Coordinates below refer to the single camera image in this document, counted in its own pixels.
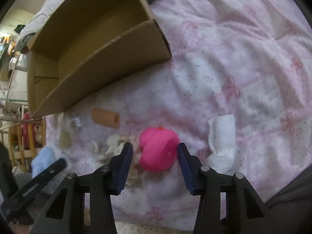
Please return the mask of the light blue fuzzy socks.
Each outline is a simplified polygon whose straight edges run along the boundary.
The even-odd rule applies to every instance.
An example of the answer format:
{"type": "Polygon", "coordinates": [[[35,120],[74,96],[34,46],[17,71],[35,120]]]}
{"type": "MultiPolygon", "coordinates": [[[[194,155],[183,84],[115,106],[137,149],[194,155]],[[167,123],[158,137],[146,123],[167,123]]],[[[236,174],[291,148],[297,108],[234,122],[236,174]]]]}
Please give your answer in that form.
{"type": "Polygon", "coordinates": [[[56,161],[57,158],[53,148],[47,145],[43,147],[31,162],[32,179],[38,176],[41,172],[43,172],[56,161]]]}

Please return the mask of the white cloth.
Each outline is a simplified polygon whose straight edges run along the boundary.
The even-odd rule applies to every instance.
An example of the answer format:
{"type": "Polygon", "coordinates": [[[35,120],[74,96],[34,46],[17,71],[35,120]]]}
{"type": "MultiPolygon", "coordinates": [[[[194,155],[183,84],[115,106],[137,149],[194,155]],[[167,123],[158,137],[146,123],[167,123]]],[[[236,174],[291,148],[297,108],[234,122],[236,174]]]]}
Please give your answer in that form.
{"type": "Polygon", "coordinates": [[[232,172],[236,150],[235,116],[224,115],[209,120],[208,144],[211,154],[204,161],[218,173],[232,172]]]}

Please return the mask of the pink rubber duck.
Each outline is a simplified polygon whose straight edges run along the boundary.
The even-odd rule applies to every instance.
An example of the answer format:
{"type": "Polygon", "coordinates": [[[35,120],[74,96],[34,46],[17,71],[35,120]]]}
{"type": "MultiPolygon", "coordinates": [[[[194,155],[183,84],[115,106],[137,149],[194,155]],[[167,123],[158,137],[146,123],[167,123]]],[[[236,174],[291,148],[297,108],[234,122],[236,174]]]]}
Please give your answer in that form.
{"type": "Polygon", "coordinates": [[[177,158],[178,135],[170,129],[149,127],[139,137],[142,149],[139,165],[148,172],[163,172],[177,158]]]}

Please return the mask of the tan silicone tube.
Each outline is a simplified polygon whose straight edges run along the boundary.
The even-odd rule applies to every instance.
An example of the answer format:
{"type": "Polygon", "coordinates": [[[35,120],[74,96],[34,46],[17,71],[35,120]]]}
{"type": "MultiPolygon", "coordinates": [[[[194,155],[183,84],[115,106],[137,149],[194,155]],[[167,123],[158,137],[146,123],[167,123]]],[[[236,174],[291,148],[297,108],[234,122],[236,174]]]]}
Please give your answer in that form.
{"type": "Polygon", "coordinates": [[[110,110],[94,108],[91,111],[91,119],[94,123],[118,129],[120,127],[120,114],[110,110]]]}

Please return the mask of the yellow wooden rack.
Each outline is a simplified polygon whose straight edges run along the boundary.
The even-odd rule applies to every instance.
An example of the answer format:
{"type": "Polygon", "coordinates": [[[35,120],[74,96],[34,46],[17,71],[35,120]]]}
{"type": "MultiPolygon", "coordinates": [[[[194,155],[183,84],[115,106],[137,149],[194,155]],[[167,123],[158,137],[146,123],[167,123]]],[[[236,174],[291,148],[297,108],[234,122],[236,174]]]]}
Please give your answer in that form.
{"type": "Polygon", "coordinates": [[[31,171],[31,162],[46,145],[45,118],[38,123],[14,123],[8,128],[8,155],[13,167],[22,173],[31,171]]]}

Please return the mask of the pink bow-print quilt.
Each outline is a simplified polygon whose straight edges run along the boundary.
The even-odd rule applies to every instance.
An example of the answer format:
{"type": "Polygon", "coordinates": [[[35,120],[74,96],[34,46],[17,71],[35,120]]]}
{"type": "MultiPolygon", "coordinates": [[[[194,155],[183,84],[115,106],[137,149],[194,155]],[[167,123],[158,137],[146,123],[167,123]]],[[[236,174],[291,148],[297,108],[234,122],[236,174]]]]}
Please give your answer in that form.
{"type": "Polygon", "coordinates": [[[209,120],[235,116],[235,162],[278,222],[295,233],[311,212],[311,28],[293,0],[156,0],[171,60],[47,119],[47,143],[69,171],[98,168],[91,141],[174,130],[202,163],[209,120]],[[120,114],[118,129],[94,108],[120,114]]]}

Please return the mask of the white floral duvet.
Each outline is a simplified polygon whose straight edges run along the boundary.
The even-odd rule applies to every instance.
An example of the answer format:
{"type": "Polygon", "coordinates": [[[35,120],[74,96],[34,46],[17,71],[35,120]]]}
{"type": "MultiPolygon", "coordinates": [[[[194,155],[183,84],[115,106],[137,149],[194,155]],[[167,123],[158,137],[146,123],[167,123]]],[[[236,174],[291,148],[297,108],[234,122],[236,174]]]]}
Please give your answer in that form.
{"type": "Polygon", "coordinates": [[[15,46],[16,51],[22,52],[27,42],[43,27],[62,2],[64,0],[46,0],[43,3],[41,9],[21,30],[15,46]]]}

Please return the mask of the brown cardboard box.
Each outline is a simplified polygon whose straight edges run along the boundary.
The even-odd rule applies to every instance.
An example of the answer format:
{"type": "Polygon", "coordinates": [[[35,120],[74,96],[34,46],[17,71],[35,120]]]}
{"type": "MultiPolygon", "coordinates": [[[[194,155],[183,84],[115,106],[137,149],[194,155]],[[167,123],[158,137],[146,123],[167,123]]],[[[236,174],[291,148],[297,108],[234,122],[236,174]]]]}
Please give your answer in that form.
{"type": "Polygon", "coordinates": [[[146,0],[65,0],[27,47],[32,118],[171,58],[146,0]]]}

